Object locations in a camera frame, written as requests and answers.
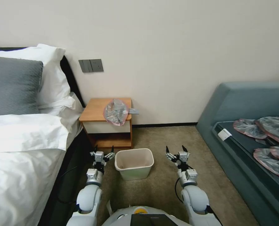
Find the wall switch panel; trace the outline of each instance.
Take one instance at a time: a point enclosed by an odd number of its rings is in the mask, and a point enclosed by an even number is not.
[[[79,60],[79,64],[83,73],[93,72],[90,60]]]
[[[103,72],[103,65],[101,59],[90,60],[93,72]]]

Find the carpet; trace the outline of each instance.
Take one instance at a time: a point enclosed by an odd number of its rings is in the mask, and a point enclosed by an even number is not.
[[[174,192],[178,178],[177,167],[166,158],[166,145],[172,154],[182,151],[182,145],[191,152],[188,164],[197,170],[198,186],[208,195],[212,209],[224,226],[258,225],[194,126],[134,128],[133,143],[134,148],[148,148],[152,151],[154,166],[145,179],[123,181],[114,167],[114,159],[107,163],[101,186],[103,195],[98,212],[98,226],[109,217],[106,208],[108,200],[113,210],[129,205],[151,206],[188,223],[185,207]],[[81,183],[84,184],[85,181],[86,174]],[[181,186],[178,183],[178,195],[180,191]]]

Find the trash can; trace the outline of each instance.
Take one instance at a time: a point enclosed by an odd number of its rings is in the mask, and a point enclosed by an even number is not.
[[[137,180],[149,175],[154,158],[147,148],[123,150],[116,153],[114,164],[123,180]]]

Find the teal sofa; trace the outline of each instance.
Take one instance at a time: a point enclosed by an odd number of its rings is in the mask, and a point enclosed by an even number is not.
[[[279,116],[279,82],[227,82],[220,84],[197,124],[227,177],[234,184],[260,225],[279,225],[279,177],[252,156],[265,146],[232,127],[240,118]],[[222,141],[226,128],[232,136]]]

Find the pillowcase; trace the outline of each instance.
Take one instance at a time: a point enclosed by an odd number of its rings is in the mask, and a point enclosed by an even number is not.
[[[37,105],[39,109],[66,106],[74,108],[75,100],[69,96],[70,87],[60,67],[65,49],[38,44],[21,50],[0,51],[0,57],[43,62]]]
[[[41,61],[0,57],[0,115],[38,114]]]
[[[0,116],[0,152],[57,148],[66,150],[71,128],[49,114]]]

